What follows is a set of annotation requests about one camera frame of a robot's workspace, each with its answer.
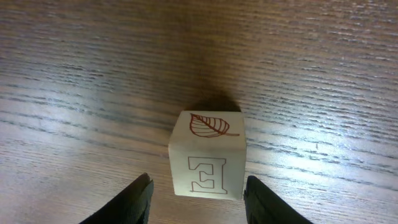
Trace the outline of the leaf block red side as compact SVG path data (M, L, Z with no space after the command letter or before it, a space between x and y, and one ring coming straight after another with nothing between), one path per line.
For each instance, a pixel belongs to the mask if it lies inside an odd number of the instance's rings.
M241 112L181 112L169 141L175 195L241 200L246 154Z

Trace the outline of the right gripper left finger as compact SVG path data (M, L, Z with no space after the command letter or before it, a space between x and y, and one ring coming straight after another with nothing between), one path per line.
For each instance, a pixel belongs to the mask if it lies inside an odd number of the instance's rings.
M143 173L80 224L147 224L154 181Z

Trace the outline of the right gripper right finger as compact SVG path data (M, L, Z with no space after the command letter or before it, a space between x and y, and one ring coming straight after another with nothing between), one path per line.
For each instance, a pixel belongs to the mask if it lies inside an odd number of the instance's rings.
M243 196L249 224L312 224L253 175Z

